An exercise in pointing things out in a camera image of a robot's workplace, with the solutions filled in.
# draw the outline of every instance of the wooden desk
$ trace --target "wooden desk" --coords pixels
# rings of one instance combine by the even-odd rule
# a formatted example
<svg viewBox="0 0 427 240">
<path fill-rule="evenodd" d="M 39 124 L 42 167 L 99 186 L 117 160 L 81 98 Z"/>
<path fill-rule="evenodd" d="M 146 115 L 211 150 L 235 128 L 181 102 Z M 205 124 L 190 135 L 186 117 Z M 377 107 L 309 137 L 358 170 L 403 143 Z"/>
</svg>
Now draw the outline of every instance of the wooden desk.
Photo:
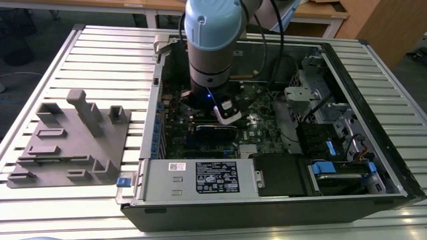
<svg viewBox="0 0 427 240">
<path fill-rule="evenodd" d="M 0 7 L 62 11 L 145 14 L 151 29 L 159 28 L 159 15 L 181 16 L 186 4 L 178 0 L 0 0 Z M 334 38 L 349 18 L 347 12 L 337 12 L 329 4 L 307 2 L 299 6 L 294 23 L 327 25 L 325 38 Z"/>
<path fill-rule="evenodd" d="M 181 16 L 185 8 L 186 4 L 179 0 L 147 0 L 145 5 L 145 9 L 155 11 L 155 15 Z M 338 12 L 329 3 L 307 2 L 299 5 L 291 22 L 327 25 L 322 37 L 334 38 L 349 16 L 347 12 Z"/>
<path fill-rule="evenodd" d="M 0 7 L 145 14 L 147 1 L 149 0 L 0 0 Z"/>
</svg>

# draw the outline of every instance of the motherboard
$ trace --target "motherboard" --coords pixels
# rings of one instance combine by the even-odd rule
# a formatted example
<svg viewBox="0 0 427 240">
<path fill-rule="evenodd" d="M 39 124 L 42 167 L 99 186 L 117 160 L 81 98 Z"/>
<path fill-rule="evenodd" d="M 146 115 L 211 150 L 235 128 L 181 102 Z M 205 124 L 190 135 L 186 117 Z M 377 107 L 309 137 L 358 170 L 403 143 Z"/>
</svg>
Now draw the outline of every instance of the motherboard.
<svg viewBox="0 0 427 240">
<path fill-rule="evenodd" d="M 251 82 L 234 84 L 250 97 L 263 88 Z M 238 159 L 285 151 L 273 105 L 278 92 L 262 96 L 234 124 L 221 125 L 214 111 L 191 108 L 182 101 L 183 91 L 177 85 L 163 88 L 167 159 Z"/>
</svg>

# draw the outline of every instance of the black cable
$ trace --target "black cable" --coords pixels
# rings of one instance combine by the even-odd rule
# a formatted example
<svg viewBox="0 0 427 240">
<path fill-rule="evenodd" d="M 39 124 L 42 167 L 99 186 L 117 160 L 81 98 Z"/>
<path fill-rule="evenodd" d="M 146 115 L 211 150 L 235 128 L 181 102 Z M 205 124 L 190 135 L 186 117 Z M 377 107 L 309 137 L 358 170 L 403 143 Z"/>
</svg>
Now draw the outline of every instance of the black cable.
<svg viewBox="0 0 427 240">
<path fill-rule="evenodd" d="M 181 15 L 181 18 L 179 18 L 178 34 L 179 34 L 179 41 L 182 42 L 182 44 L 187 45 L 187 43 L 185 42 L 185 38 L 183 38 L 185 19 L 186 19 L 186 12 L 183 12 L 183 14 Z"/>
<path fill-rule="evenodd" d="M 279 128 L 279 132 L 281 132 L 282 136 L 283 136 L 287 140 L 290 140 L 291 142 L 298 143 L 298 144 L 301 143 L 299 141 L 293 140 L 293 139 L 283 133 L 283 131 L 282 131 L 281 128 Z"/>
<path fill-rule="evenodd" d="M 350 147 L 353 146 L 353 141 L 355 140 L 355 138 L 357 138 L 358 136 L 362 136 L 362 134 L 361 134 L 361 133 L 355 133 L 355 134 L 351 136 L 351 139 L 350 139 L 350 142 L 349 142 L 346 151 L 343 152 L 343 155 L 342 155 L 342 161 L 343 161 L 343 162 L 347 162 L 347 155 L 349 155 Z"/>
<path fill-rule="evenodd" d="M 273 5 L 273 8 L 274 8 L 274 13 L 275 13 L 275 17 L 277 17 L 277 20 L 278 20 L 278 24 L 279 24 L 279 31 L 281 31 L 281 50 L 279 50 L 279 57 L 278 57 L 278 60 L 277 60 L 277 63 L 274 66 L 274 71 L 273 71 L 273 74 L 270 75 L 271 77 L 267 77 L 269 79 L 269 82 L 267 82 L 267 86 L 266 88 L 257 94 L 257 96 L 253 98 L 253 99 L 249 99 L 246 100 L 246 102 L 243 102 L 241 104 L 241 108 L 243 109 L 243 111 L 246 111 L 251 104 L 259 99 L 261 96 L 263 96 L 270 87 L 273 86 L 274 82 L 275 82 L 275 77 L 277 77 L 277 74 L 278 74 L 278 71 L 279 71 L 279 66 L 281 66 L 281 61 L 282 61 L 282 55 L 283 55 L 283 52 L 285 52 L 285 43 L 286 43 L 286 39 L 285 39 L 285 29 L 283 29 L 283 23 L 282 23 L 282 17 L 281 17 L 281 11 L 279 11 L 279 8 L 278 8 L 278 5 L 277 5 L 277 2 L 275 0 L 270 0 L 271 2 L 271 5 Z"/>
<path fill-rule="evenodd" d="M 309 117 L 315 114 L 315 112 L 322 108 L 322 106 L 327 103 L 327 101 L 331 99 L 333 97 L 333 93 L 330 93 L 319 102 L 318 106 L 314 107 L 314 109 L 311 109 L 311 111 L 307 113 L 307 115 L 305 116 L 302 122 L 306 122 L 306 120 L 309 119 Z"/>
<path fill-rule="evenodd" d="M 263 26 L 262 26 L 262 23 L 261 23 L 261 20 L 259 20 L 259 17 L 257 16 L 257 14 L 254 14 L 254 18 L 255 18 L 257 25 L 258 25 L 258 28 L 259 28 L 259 33 L 261 33 L 261 37 L 262 37 L 262 42 L 263 42 L 263 44 L 265 44 L 265 54 L 263 54 L 262 65 L 261 65 L 258 74 L 254 75 L 254 78 L 255 78 L 255 77 L 258 77 L 258 76 L 263 73 L 265 67 L 266 67 L 266 62 L 267 62 L 267 40 L 266 40 L 265 31 L 263 31 Z"/>
</svg>

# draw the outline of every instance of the white sticker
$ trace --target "white sticker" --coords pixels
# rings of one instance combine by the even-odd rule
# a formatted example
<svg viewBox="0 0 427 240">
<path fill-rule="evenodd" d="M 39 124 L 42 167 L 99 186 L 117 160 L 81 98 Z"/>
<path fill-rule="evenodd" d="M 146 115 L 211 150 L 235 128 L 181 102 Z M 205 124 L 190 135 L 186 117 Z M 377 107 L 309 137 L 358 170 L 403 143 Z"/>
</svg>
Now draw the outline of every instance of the white sticker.
<svg viewBox="0 0 427 240">
<path fill-rule="evenodd" d="M 186 163 L 185 162 L 170 162 L 169 163 L 170 171 L 186 171 Z"/>
<path fill-rule="evenodd" d="M 125 4 L 126 7 L 142 8 L 142 4 Z"/>
<path fill-rule="evenodd" d="M 346 19 L 347 16 L 343 16 L 343 15 L 333 15 L 331 16 L 334 19 Z"/>
</svg>

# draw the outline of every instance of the wooden cabinet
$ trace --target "wooden cabinet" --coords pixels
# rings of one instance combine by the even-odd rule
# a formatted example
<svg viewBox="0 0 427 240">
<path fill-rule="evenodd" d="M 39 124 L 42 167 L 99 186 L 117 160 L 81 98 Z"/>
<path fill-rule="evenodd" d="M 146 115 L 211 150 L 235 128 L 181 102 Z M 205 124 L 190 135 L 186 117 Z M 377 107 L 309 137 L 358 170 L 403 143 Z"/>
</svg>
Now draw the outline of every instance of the wooden cabinet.
<svg viewBox="0 0 427 240">
<path fill-rule="evenodd" d="M 427 31 L 427 0 L 341 0 L 350 18 L 337 38 L 367 40 L 394 68 Z"/>
</svg>

